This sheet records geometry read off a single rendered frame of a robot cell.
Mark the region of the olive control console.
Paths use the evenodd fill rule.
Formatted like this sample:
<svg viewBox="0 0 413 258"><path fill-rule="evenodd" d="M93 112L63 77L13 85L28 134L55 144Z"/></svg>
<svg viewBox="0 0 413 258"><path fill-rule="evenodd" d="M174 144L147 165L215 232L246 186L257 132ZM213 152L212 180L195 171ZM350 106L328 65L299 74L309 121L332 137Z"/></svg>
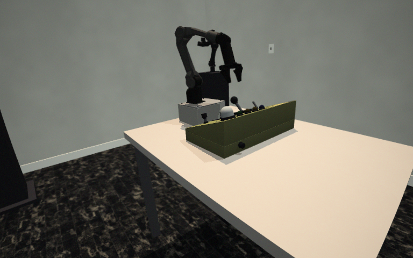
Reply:
<svg viewBox="0 0 413 258"><path fill-rule="evenodd" d="M260 105L260 111L254 101L256 107L246 110L241 109L237 97L230 101L238 112L225 106L220 118L209 122L207 113L201 114L203 124L186 128L188 141L225 159L294 128L296 101Z"/></svg>

